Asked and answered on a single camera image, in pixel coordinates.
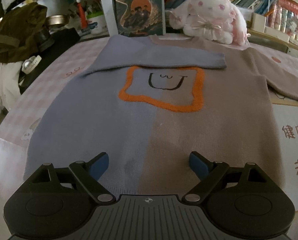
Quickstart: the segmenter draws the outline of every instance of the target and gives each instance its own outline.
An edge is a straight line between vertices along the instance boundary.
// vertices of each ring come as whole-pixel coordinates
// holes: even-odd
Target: pink checkered tablecloth
[[[85,41],[67,50],[31,84],[0,125],[0,240],[7,239],[10,235],[4,223],[2,208],[23,181],[27,148],[32,132],[68,81],[95,61],[108,40],[109,38],[102,38]],[[246,48],[231,45],[228,47]],[[251,47],[268,57],[278,58],[280,63],[284,64],[282,68],[298,76],[297,69],[289,68],[289,61],[298,64],[297,59],[259,45],[251,44]],[[294,232],[292,236],[297,234],[298,215],[291,231]]]

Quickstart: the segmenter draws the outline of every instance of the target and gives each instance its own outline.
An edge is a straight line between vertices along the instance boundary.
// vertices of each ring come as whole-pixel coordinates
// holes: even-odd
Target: silver button
[[[113,196],[109,194],[101,194],[98,196],[98,200],[101,202],[108,202],[108,201],[111,201],[112,199],[113,199]]]
[[[197,202],[200,200],[200,196],[197,194],[188,194],[184,198],[189,202]]]

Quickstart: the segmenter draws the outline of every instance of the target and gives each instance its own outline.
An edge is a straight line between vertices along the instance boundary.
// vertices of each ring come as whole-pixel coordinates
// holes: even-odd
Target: illustrated characters on book cover
[[[119,34],[135,37],[163,35],[162,0],[116,0]]]

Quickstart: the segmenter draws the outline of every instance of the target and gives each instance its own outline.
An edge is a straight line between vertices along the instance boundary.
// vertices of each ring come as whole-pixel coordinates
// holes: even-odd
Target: plush toy
[[[247,25],[230,0],[186,0],[171,10],[170,25],[185,35],[223,44],[248,44]]]

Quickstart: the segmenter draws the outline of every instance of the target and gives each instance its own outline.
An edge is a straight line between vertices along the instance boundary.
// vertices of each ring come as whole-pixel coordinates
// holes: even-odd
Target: orange embroidered frame
[[[202,88],[203,88],[203,82],[204,82],[204,71],[201,68],[198,68],[198,67],[177,68],[177,70],[195,70],[196,71],[196,79],[192,87],[193,101],[192,101],[192,104],[189,106],[175,106],[160,100],[153,99],[149,96],[128,94],[126,90],[131,86],[132,80],[133,80],[133,72],[138,68],[140,67],[132,66],[128,69],[126,84],[119,92],[119,98],[121,100],[129,101],[129,102],[144,102],[173,112],[188,113],[188,112],[196,112],[202,109],[202,106],[203,106]]]

